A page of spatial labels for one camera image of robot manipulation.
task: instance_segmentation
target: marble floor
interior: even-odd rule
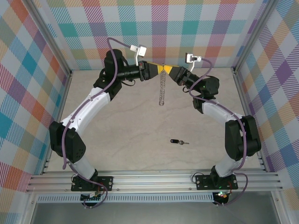
[[[201,76],[206,69],[194,69]],[[242,113],[237,89],[229,68],[212,69],[220,79],[217,99],[234,112]],[[63,118],[88,95],[98,70],[75,71]],[[193,108],[192,98],[166,76],[165,104],[159,106],[160,76],[124,86],[88,125],[82,139],[86,156],[97,170],[205,169],[226,154],[224,127]],[[189,145],[170,143],[170,139]],[[63,159],[52,153],[48,171],[62,170]],[[259,168],[257,156],[245,168]]]

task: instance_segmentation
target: black mounting plate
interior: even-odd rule
[[[98,176],[97,183],[103,184],[108,191],[112,190],[113,186],[113,177],[112,176]],[[98,185],[94,185],[93,188],[90,188],[89,182],[82,180],[78,176],[74,176],[72,179],[71,191],[98,191]]]
[[[227,177],[227,181],[223,182],[219,188],[216,188],[212,182],[210,175],[196,175],[195,176],[195,183],[197,190],[237,190],[238,183],[235,175],[231,175]]]

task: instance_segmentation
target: plaid fabric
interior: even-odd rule
[[[0,223],[13,224],[42,165],[67,76],[21,0],[0,5]]]
[[[240,72],[270,170],[299,217],[299,0],[279,2]]]
[[[147,46],[147,61],[187,66],[185,53],[192,52],[215,67],[231,67],[266,1],[43,0],[45,6],[35,0],[70,67],[80,70],[103,67],[107,36]],[[247,21],[253,21],[251,28]],[[133,63],[134,53],[120,50]]]

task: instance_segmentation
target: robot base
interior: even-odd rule
[[[218,182],[217,187],[212,181],[210,175],[196,175],[195,176],[196,189],[197,190],[236,190],[238,189],[238,183],[235,175],[230,175],[221,178],[221,182]]]
[[[108,191],[112,190],[113,177],[112,176],[97,176],[93,179],[94,182],[103,184]],[[99,185],[89,183],[78,176],[72,178],[71,191],[103,191],[104,189]]]

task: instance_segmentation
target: black key fob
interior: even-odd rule
[[[177,143],[177,144],[178,144],[178,143],[179,143],[179,140],[177,140],[177,139],[171,139],[170,142],[171,142],[171,143]]]

